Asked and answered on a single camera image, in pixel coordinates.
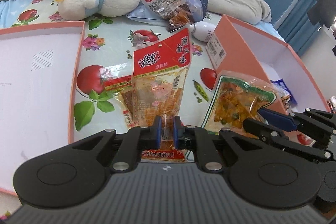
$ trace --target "white label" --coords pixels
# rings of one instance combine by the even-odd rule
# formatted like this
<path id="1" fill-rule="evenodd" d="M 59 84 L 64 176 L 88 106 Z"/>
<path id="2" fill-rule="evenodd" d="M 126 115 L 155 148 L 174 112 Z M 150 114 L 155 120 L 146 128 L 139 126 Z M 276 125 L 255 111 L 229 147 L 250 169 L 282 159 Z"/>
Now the white label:
<path id="1" fill-rule="evenodd" d="M 215 33 L 212 33 L 205 49 L 210 57 L 213 67 L 215 69 L 218 69 L 219 65 L 226 56 L 226 51 L 224 50 L 222 44 L 219 42 Z"/>
<path id="2" fill-rule="evenodd" d="M 31 71 L 48 68 L 53 65 L 53 50 L 39 52 L 33 56 Z"/>

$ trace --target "transparent plastic bag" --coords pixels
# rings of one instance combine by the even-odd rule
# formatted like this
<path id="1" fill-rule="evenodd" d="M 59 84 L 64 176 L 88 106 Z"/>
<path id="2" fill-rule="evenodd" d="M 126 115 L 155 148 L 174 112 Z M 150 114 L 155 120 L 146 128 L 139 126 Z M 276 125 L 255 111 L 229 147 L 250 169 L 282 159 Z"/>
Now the transparent plastic bag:
<path id="1" fill-rule="evenodd" d="M 144 159 L 184 161 L 172 140 L 173 117 L 178 115 L 191 54 L 188 30 L 134 52 L 133 119 L 136 126 L 150 126 L 162 117 L 159 150 L 147 150 Z"/>
<path id="2" fill-rule="evenodd" d="M 100 69 L 100 76 L 107 94 L 114 97 L 122 109 L 128 128 L 134 127 L 132 100 L 132 63 L 123 63 Z"/>
<path id="3" fill-rule="evenodd" d="M 276 89 L 263 80 L 233 71 L 221 71 L 216 82 L 202 127 L 215 134 L 222 127 L 228 127 L 236 133 L 256 138 L 244 131 L 243 121 L 252 118 L 265 122 L 257 111 L 275 102 Z"/>
<path id="4" fill-rule="evenodd" d="M 177 4 L 170 5 L 169 13 L 160 16 L 156 11 L 156 9 L 161 9 L 159 5 L 152 6 L 151 10 L 148 5 L 140 3 L 137 8 L 127 14 L 127 17 L 139 22 L 168 27 L 168 31 L 172 32 L 186 23 L 202 21 L 207 13 L 208 0 L 185 0 L 184 4 Z"/>

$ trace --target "white bottle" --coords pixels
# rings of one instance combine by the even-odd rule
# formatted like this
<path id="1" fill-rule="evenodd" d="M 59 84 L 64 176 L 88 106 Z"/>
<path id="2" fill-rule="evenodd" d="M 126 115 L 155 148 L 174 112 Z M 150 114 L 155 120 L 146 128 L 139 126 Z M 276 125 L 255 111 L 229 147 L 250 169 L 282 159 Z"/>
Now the white bottle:
<path id="1" fill-rule="evenodd" d="M 191 34 L 198 40 L 208 42 L 211 34 L 214 32 L 216 25 L 206 22 L 199 21 L 192 23 L 188 26 L 188 30 Z"/>

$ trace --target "red snack bag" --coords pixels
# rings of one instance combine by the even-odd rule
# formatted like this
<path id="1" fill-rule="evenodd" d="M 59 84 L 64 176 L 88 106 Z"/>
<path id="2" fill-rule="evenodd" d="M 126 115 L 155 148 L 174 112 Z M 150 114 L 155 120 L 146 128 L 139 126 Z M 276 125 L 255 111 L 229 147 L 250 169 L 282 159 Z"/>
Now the red snack bag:
<path id="1" fill-rule="evenodd" d="M 161 147 L 158 151 L 144 151 L 143 158 L 184 161 L 184 155 L 174 149 L 172 118 L 179 113 L 190 61 L 187 29 L 134 52 L 134 124 L 150 126 L 156 115 L 162 117 Z"/>

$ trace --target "metal screw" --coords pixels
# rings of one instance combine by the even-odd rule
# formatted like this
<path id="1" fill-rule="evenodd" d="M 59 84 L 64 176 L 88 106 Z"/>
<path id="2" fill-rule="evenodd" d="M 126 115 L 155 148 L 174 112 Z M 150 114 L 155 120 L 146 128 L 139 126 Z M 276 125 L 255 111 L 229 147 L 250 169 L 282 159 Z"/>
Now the metal screw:
<path id="1" fill-rule="evenodd" d="M 324 156 L 328 159 L 331 157 L 331 153 L 327 151 L 324 153 Z"/>
<path id="2" fill-rule="evenodd" d="M 205 165 L 205 168 L 210 170 L 210 171 L 218 171 L 218 170 L 222 169 L 222 167 L 223 166 L 219 162 L 215 162 L 215 161 L 208 162 Z"/>
<path id="3" fill-rule="evenodd" d="M 116 162 L 114 165 L 113 165 L 113 169 L 114 170 L 117 170 L 117 171 L 125 171 L 129 168 L 129 165 L 127 162 L 123 162 L 123 161 L 119 161 L 119 162 Z"/>

